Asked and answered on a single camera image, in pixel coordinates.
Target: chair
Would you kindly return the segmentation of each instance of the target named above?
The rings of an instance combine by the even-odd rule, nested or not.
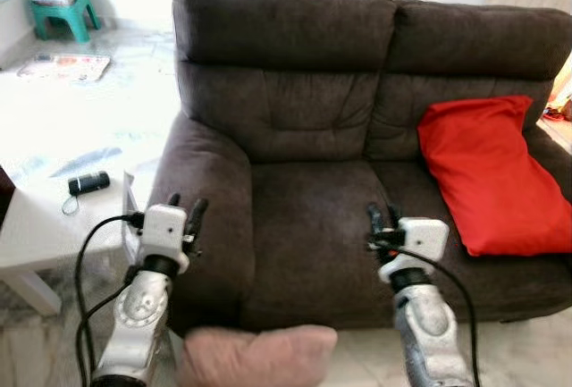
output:
[[[72,5],[66,6],[51,6],[31,3],[34,19],[36,20],[36,29],[38,36],[46,40],[46,18],[59,18],[65,20],[70,25],[73,36],[80,43],[87,43],[89,41],[88,28],[83,18],[83,13],[88,9],[89,17],[93,22],[96,29],[101,28],[99,19],[97,18],[93,4],[89,0],[76,0]]]

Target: tiled floor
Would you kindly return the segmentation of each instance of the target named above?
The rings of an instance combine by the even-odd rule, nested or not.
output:
[[[19,149],[10,155],[17,155],[11,165],[23,180],[27,174],[48,174],[66,158],[100,147],[101,141],[106,147],[119,147],[125,162],[153,164],[179,103],[171,34],[108,30],[92,33],[87,45],[38,41],[26,46],[21,58],[36,52],[101,53],[112,55],[113,63],[100,82],[65,87],[20,80],[15,73],[21,61],[0,73],[0,90],[6,90],[2,94],[18,94],[0,96],[0,140],[3,133],[19,136]],[[78,117],[69,121],[66,109]],[[36,159],[43,162],[40,166],[34,164],[38,153],[43,153]],[[95,284],[88,295],[92,301],[115,286],[98,264],[92,261],[89,271]],[[72,347],[77,313],[70,284],[59,287],[68,297],[59,317],[41,319],[24,309],[17,323],[9,321],[0,328],[2,387],[79,385]],[[99,317],[94,330],[100,342],[110,322],[109,311]],[[522,323],[480,324],[479,339],[483,387],[572,387],[572,309]],[[459,327],[459,341],[468,350],[466,325]],[[173,373],[164,348],[154,385],[174,386]],[[324,387],[407,385],[395,331],[340,332]]]

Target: gray couch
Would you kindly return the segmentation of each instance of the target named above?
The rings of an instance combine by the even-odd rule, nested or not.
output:
[[[535,125],[570,52],[569,15],[412,0],[173,0],[173,16],[182,111],[151,203],[173,191],[187,208],[211,202],[204,255],[175,284],[176,332],[390,326],[392,292],[365,250],[372,201],[450,226],[442,262],[480,320],[572,304],[564,255],[467,254],[416,134],[431,103],[526,94],[530,153],[570,200],[570,156]],[[457,290],[434,280],[466,319]]]

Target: table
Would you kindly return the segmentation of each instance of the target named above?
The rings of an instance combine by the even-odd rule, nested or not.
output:
[[[58,314],[62,301],[36,271],[75,259],[96,224],[123,213],[124,178],[111,175],[110,182],[106,189],[80,195],[80,210],[72,216],[62,213],[69,197],[66,179],[49,179],[14,192],[0,231],[0,280],[41,315]],[[93,237],[88,253],[121,246],[122,222],[112,222]]]

